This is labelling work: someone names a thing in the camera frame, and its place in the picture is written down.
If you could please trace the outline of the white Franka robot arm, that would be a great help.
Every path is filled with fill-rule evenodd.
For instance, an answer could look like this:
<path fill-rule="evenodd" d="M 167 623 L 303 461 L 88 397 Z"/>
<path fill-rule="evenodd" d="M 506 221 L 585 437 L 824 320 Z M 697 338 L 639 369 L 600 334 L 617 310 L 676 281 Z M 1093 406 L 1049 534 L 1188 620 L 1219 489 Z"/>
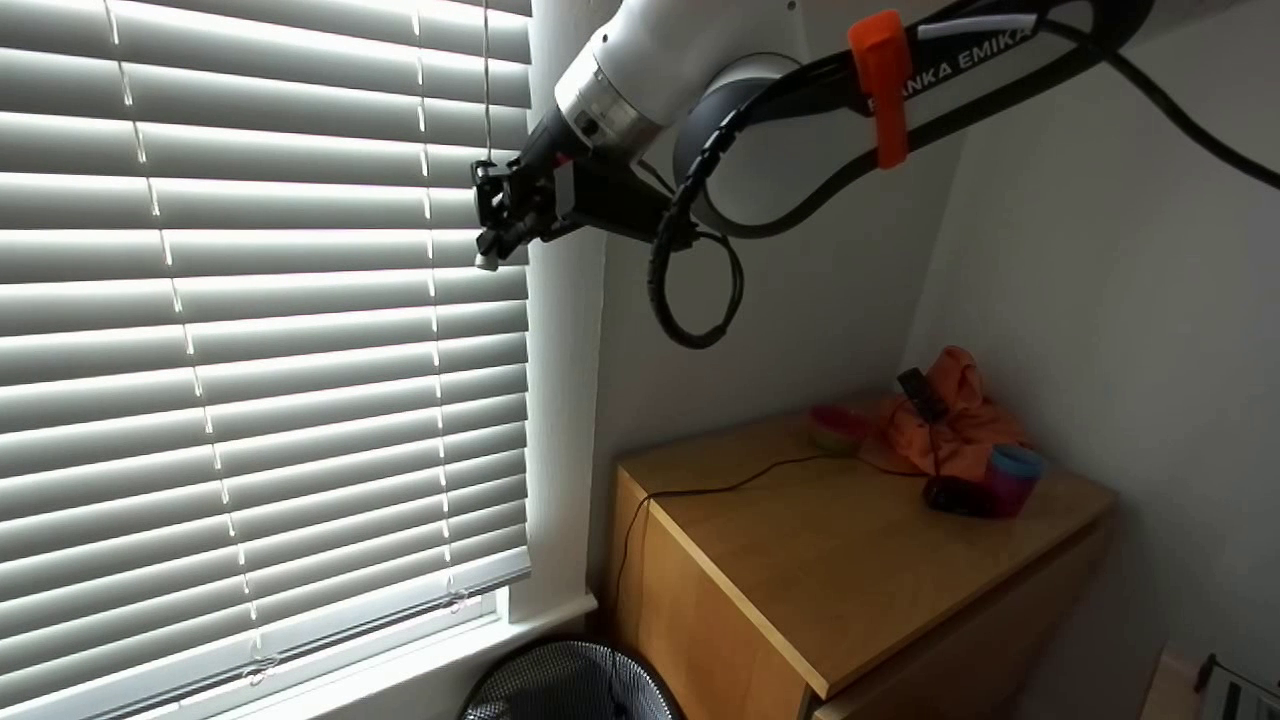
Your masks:
<path fill-rule="evenodd" d="M 495 270 L 581 223 L 655 239 L 663 221 L 686 227 L 683 212 L 726 235 L 775 235 L 863 171 L 1095 64 L 1123 74 L 1202 154 L 1270 185 L 1270 167 L 1216 139 L 1120 56 L 1152 4 L 944 0 L 905 23 L 896 0 L 880 0 L 834 51 L 799 59 L 764 45 L 779 0 L 621 0 L 558 74 L 519 155 L 475 163 L 475 257 Z M 701 197 L 745 129 L 812 113 L 856 113 L 874 129 L 874 144 L 764 223 L 726 221 Z"/>

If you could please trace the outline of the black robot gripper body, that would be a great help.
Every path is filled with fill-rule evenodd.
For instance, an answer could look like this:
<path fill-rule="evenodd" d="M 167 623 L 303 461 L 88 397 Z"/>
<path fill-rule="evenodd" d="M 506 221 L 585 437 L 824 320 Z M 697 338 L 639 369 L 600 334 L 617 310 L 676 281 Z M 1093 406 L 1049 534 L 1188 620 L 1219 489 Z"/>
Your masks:
<path fill-rule="evenodd" d="M 530 235 L 554 239 L 572 227 L 605 227 L 632 239 L 650 239 L 667 197 L 643 185 L 610 149 L 589 149 L 558 113 L 546 113 L 528 149 Z"/>

